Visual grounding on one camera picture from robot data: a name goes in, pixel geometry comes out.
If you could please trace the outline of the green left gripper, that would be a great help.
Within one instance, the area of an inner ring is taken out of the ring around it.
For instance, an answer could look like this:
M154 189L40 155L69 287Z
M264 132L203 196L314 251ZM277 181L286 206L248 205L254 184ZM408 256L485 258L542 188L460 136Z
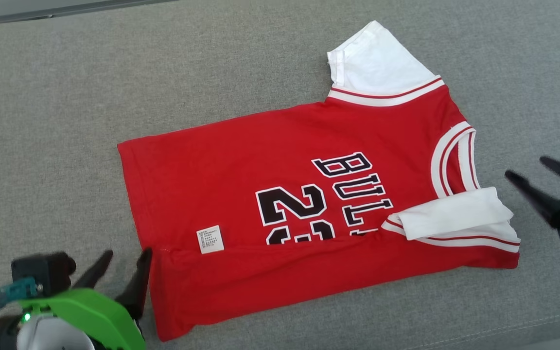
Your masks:
M144 313L153 250L147 247L142 251L136 271L115 300L93 290L109 268L112 257L113 250L105 250L66 292L18 303L32 316L47 308L47 313L68 322L107 350L144 350L146 343L135 322Z

